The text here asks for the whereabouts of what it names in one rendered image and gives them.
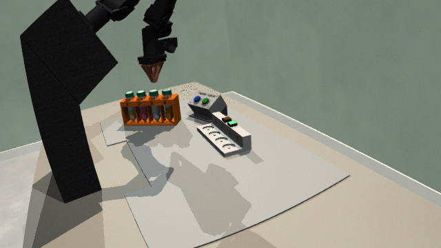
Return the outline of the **grey control panel with blue and green buttons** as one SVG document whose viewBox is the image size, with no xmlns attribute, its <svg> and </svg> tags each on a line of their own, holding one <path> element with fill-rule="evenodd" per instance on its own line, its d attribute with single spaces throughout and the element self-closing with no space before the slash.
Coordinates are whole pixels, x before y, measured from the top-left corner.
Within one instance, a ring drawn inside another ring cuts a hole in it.
<svg viewBox="0 0 441 248">
<path fill-rule="evenodd" d="M 214 112 L 227 116 L 227 104 L 220 94 L 199 90 L 187 104 L 193 111 L 189 116 L 208 123 L 212 122 Z"/>
</svg>

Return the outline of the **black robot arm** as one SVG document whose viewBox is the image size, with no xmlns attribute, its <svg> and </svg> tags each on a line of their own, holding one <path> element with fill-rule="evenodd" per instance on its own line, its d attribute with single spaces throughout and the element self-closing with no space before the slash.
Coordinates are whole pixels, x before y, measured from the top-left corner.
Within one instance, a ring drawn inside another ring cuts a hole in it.
<svg viewBox="0 0 441 248">
<path fill-rule="evenodd" d="M 97 0 L 96 6 L 86 15 L 79 11 L 81 16 L 97 33 L 110 19 L 121 21 L 126 18 L 140 0 Z M 172 22 L 168 21 L 173 13 L 176 0 L 156 0 L 146 10 L 143 21 L 147 25 L 142 28 L 143 42 L 151 42 L 159 38 L 168 37 L 172 31 Z M 167 24 L 167 25 L 166 25 Z M 164 47 L 165 45 L 165 47 Z M 166 52 L 174 53 L 178 46 L 177 37 L 161 39 L 156 42 L 156 55 Z"/>
</svg>

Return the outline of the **white tray with four round nests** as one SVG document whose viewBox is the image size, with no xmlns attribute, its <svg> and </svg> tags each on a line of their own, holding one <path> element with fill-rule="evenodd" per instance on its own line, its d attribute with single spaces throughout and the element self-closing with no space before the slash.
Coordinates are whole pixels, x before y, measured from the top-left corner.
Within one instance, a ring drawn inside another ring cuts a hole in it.
<svg viewBox="0 0 441 248">
<path fill-rule="evenodd" d="M 198 126 L 197 130 L 224 157 L 252 149 L 251 134 L 220 112 L 212 113 L 212 123 Z"/>
</svg>

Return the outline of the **orange tube holder block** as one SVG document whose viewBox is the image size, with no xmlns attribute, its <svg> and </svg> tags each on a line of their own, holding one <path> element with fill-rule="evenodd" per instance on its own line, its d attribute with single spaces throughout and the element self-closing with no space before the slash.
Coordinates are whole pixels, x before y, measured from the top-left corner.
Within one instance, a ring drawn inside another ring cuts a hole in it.
<svg viewBox="0 0 441 248">
<path fill-rule="evenodd" d="M 145 95 L 145 99 L 138 98 L 137 96 L 133 96 L 134 99 L 123 99 L 120 102 L 121 105 L 121 113 L 123 117 L 123 124 L 124 125 L 177 125 L 179 121 L 181 120 L 181 111 L 180 111 L 180 104 L 179 104 L 179 98 L 178 94 L 172 94 L 172 97 L 163 96 L 158 94 L 158 98 L 156 99 L 154 97 L 150 97 Z M 159 121 L 156 121 L 153 119 L 152 115 L 152 108 L 153 105 L 159 105 L 160 107 L 160 113 L 161 118 Z M 174 118 L 172 121 L 169 121 L 165 117 L 165 108 L 164 105 L 172 105 L 173 109 L 173 115 Z M 141 119 L 140 109 L 136 106 L 147 106 L 147 115 L 148 119 L 146 122 L 144 122 L 143 119 Z M 136 113 L 136 120 L 133 122 L 130 120 L 129 112 L 127 107 L 134 107 L 135 113 Z"/>
</svg>

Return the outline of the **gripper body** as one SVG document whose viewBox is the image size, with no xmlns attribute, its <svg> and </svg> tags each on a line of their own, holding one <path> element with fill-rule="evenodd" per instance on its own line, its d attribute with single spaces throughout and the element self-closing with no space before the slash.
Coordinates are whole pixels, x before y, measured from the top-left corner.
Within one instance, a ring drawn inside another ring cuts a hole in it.
<svg viewBox="0 0 441 248">
<path fill-rule="evenodd" d="M 143 42 L 143 55 L 138 57 L 139 64 L 151 65 L 158 62 L 166 61 L 167 54 L 156 55 L 156 42 L 154 40 L 151 42 Z M 157 58 L 157 59 L 156 59 Z"/>
</svg>

